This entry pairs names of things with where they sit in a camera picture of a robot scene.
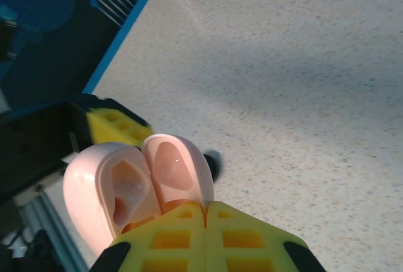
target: speckled floor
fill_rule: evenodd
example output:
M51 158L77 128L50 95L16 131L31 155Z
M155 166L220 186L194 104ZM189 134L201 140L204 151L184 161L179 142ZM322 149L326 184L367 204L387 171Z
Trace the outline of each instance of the speckled floor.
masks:
M328 271L403 271L402 65L403 0L150 0L95 93L220 151L216 199Z

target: floor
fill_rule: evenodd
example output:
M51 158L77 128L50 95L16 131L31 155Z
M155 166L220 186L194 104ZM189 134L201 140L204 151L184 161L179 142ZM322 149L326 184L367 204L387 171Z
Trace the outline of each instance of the floor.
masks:
M221 152L216 199L328 271L403 271L402 65L403 0L150 0L95 94Z

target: white speckled surface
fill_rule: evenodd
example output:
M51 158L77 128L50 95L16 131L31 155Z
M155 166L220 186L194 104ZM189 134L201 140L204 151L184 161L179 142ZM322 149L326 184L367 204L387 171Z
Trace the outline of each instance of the white speckled surface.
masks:
M402 65L403 0L150 0L95 93L220 151L217 199L328 271L403 271Z

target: yellow foam block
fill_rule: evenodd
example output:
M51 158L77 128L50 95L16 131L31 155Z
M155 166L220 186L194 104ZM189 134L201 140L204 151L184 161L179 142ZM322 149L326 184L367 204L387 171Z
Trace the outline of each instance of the yellow foam block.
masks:
M205 272L202 208L187 203L113 241L131 248L119 272Z
M142 126L121 111L109 108L92 109L87 120L94 144L120 142L141 147L154 134L151 126Z
M112 245L131 248L119 272L298 272L283 244L299 237L225 203L187 203L133 229Z
M215 201L207 213L208 272L298 272L283 247L299 237Z

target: black object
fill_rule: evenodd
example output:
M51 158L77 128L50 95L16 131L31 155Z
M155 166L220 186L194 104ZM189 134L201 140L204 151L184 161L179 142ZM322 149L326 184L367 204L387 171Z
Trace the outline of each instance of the black object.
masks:
M2 121L0 118L0 205L63 169L62 159L72 153L65 104Z
M0 245L0 271L13 272L13 250Z
M105 249L89 272L118 272L130 248L128 242L120 242Z
M13 200L8 200L0 205L0 218L0 241L9 233L23 228L23 221Z
M326 272L311 250L294 242L285 242L284 248L299 272Z
M17 24L0 18L0 62L13 58L11 41L13 40Z
M218 178L220 177L222 171L221 155L217 151L210 150L204 153L204 158L207 161L210 172L212 174L213 182L215 183L216 180L218 180Z

